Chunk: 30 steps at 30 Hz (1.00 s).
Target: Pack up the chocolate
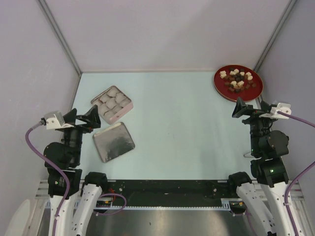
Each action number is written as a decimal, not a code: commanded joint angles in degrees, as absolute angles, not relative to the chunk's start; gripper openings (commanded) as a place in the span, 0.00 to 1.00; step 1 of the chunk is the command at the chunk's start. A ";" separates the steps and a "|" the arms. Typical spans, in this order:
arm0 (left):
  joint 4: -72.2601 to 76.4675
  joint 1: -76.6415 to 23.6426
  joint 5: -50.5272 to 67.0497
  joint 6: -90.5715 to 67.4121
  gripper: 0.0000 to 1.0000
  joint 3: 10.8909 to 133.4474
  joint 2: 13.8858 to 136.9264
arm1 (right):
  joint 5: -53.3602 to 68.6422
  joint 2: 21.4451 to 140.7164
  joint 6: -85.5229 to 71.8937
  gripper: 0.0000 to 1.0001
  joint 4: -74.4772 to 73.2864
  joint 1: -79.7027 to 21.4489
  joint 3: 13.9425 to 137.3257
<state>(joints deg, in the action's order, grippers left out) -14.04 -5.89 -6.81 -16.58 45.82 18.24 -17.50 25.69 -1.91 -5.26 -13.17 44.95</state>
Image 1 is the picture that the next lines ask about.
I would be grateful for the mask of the red round plate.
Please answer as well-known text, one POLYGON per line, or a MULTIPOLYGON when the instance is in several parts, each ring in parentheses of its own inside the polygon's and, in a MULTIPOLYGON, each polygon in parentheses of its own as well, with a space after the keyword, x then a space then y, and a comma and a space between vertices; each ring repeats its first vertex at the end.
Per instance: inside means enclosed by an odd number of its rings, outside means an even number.
POLYGON ((253 70, 241 65, 226 65, 214 73, 214 87, 225 99, 236 102, 241 97, 245 102, 257 99, 263 92, 263 82, 253 70), (226 71, 222 79, 220 72, 226 71))

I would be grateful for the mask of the pink chocolate tin box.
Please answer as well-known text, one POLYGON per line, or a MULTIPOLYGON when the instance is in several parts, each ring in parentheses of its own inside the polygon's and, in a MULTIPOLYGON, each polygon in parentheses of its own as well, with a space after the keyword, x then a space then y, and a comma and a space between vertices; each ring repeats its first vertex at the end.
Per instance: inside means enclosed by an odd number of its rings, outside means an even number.
POLYGON ((91 100, 98 114, 108 124, 114 124, 133 109, 132 100, 118 87, 111 86, 91 100))

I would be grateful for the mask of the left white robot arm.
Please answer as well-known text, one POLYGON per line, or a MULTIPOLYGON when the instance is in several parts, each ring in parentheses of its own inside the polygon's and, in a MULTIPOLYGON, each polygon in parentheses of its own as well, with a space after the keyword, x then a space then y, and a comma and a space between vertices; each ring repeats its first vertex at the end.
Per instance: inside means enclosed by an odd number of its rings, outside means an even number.
POLYGON ((50 236, 82 236, 99 197, 108 193, 107 176, 90 172, 81 186, 80 164, 83 135, 100 128, 98 107, 93 105, 85 114, 72 109, 65 115, 47 113, 25 134, 29 148, 45 163, 48 171, 48 195, 51 204, 50 236), (30 134, 45 126, 63 133, 60 142, 52 142, 39 152, 30 141, 30 134))

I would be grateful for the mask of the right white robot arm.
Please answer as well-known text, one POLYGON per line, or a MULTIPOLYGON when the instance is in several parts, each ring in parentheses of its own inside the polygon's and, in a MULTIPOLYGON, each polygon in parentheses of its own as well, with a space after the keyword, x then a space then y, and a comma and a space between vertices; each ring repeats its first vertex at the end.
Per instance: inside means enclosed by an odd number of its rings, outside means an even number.
POLYGON ((279 130, 273 130, 273 123, 288 119, 291 105, 286 103, 260 103, 256 109, 240 97, 232 113, 233 118, 248 116, 242 121, 250 126, 251 173, 265 194, 267 203, 259 197, 257 190, 245 172, 228 177, 227 192, 239 197, 246 205, 262 234, 265 236, 304 236, 303 225, 290 208, 292 198, 289 181, 282 157, 289 153, 289 137, 279 130))

